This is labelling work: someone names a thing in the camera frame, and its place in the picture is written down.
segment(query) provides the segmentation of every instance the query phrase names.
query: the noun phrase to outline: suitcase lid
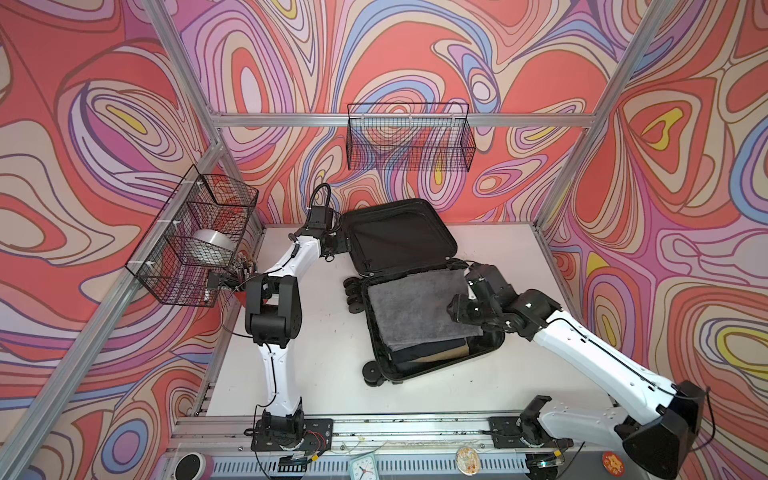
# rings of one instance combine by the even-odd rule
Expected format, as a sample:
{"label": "suitcase lid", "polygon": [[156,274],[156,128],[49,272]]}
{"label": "suitcase lid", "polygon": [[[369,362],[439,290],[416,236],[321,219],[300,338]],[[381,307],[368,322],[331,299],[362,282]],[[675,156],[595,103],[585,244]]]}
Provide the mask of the suitcase lid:
{"label": "suitcase lid", "polygon": [[426,200],[414,198],[341,216],[355,270],[365,276],[442,266],[458,247]]}

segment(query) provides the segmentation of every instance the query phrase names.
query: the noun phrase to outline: metal mesh basket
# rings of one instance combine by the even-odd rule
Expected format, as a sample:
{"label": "metal mesh basket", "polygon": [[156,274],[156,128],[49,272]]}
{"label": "metal mesh basket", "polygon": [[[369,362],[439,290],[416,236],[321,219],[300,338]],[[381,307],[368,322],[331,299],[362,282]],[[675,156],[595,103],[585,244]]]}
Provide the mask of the metal mesh basket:
{"label": "metal mesh basket", "polygon": [[[213,306],[219,286],[208,285],[209,275],[225,273],[231,266],[258,193],[226,175],[198,174],[145,261],[128,269],[160,303]],[[218,232],[231,248],[197,238],[205,230]]]}
{"label": "metal mesh basket", "polygon": [[350,170],[469,171],[475,139],[463,103],[347,105]]}

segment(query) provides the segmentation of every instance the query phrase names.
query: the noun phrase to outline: black wire basket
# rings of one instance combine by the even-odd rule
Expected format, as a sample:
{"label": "black wire basket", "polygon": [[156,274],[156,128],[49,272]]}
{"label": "black wire basket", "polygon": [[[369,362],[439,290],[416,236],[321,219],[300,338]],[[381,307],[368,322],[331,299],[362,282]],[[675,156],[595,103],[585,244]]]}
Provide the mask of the black wire basket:
{"label": "black wire basket", "polygon": [[469,171],[475,138],[466,103],[347,105],[350,170]]}
{"label": "black wire basket", "polygon": [[258,196],[257,189],[227,175],[198,173],[147,258],[138,268],[135,261],[126,267],[160,303],[214,306],[219,285],[209,285],[210,274],[231,267]]}

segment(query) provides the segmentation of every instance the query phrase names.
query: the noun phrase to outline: open suitcase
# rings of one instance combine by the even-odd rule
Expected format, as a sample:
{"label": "open suitcase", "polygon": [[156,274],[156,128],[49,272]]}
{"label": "open suitcase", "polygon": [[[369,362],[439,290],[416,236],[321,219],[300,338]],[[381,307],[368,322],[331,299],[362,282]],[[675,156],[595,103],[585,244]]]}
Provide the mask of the open suitcase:
{"label": "open suitcase", "polygon": [[456,241],[427,201],[400,200],[354,210],[341,216],[341,229],[355,270],[362,276],[361,279],[345,280],[344,287],[349,295],[349,311],[366,313],[374,360],[365,364],[362,374],[369,386],[380,386],[385,380],[402,383],[492,352],[502,345],[504,333],[485,332],[466,339],[466,356],[451,358],[446,354],[452,348],[450,342],[445,343],[443,349],[435,344],[425,344],[428,348],[424,352],[426,355],[432,353],[429,355],[431,360],[414,362],[398,360],[382,341],[369,297],[371,286],[416,273],[464,270],[467,267],[466,262],[454,258]]}

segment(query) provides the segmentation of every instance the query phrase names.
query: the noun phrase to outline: red round badge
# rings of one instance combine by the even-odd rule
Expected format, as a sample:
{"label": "red round badge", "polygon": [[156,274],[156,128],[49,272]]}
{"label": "red round badge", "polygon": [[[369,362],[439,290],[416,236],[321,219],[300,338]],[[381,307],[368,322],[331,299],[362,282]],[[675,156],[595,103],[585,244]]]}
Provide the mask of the red round badge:
{"label": "red round badge", "polygon": [[624,462],[613,452],[603,454],[603,466],[614,477],[621,477],[624,474]]}

